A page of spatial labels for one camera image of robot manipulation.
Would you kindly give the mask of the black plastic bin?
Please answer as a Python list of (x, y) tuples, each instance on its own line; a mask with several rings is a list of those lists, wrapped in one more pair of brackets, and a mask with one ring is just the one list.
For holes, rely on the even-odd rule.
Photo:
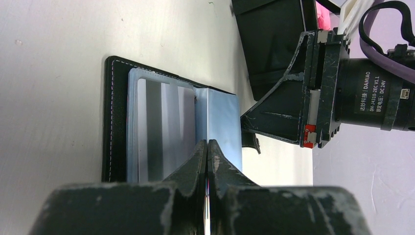
[(282, 77), (300, 35), (318, 28), (314, 0), (234, 0), (250, 86), (259, 101)]

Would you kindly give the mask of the thin card edge-on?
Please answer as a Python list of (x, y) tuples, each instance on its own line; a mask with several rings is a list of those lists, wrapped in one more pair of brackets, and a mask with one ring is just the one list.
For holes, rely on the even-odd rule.
[(204, 235), (211, 235), (211, 230), (210, 230), (210, 198), (209, 198), (209, 180), (208, 179), (206, 179), (206, 184), (205, 184)]

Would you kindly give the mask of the black leather card holder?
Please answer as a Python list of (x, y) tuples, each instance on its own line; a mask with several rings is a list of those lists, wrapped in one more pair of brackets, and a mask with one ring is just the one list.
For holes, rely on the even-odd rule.
[(138, 180), (137, 132), (140, 79), (194, 89), (193, 151), (198, 142), (205, 140), (208, 145), (210, 140), (215, 140), (225, 157), (241, 170), (242, 148), (259, 149), (256, 135), (244, 135), (239, 129), (239, 102), (236, 95), (118, 56), (110, 56), (105, 61), (103, 182), (142, 184)]

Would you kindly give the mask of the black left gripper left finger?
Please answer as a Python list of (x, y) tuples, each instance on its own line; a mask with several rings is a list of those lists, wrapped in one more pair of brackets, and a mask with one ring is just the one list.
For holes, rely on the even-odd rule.
[(55, 189), (32, 235), (202, 235), (208, 145), (166, 179), (149, 183), (94, 183)]

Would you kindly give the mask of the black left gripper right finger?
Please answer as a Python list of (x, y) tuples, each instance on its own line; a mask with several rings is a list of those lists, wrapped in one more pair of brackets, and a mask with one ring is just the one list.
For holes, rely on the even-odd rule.
[(369, 235), (352, 193), (341, 187), (262, 187), (219, 144), (207, 146), (213, 235)]

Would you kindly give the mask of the silver grey striped card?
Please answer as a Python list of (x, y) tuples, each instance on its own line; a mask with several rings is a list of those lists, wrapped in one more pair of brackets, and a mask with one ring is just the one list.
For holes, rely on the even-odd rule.
[(138, 81), (138, 180), (160, 181), (179, 168), (195, 145), (195, 91)]

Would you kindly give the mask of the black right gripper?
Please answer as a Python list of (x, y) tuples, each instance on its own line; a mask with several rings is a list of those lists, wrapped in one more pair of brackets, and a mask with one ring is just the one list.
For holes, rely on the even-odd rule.
[(323, 148), (340, 130), (335, 105), (340, 65), (347, 58), (342, 35), (332, 30), (303, 32), (282, 77), (241, 116), (241, 130)]

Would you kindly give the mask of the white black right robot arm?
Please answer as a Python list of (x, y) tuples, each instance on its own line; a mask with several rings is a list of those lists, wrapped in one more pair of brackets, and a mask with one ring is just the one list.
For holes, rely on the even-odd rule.
[(369, 59), (351, 59), (332, 31), (300, 35), (287, 69), (241, 117), (244, 135), (261, 134), (305, 148), (324, 147), (343, 123), (415, 129), (415, 86)]

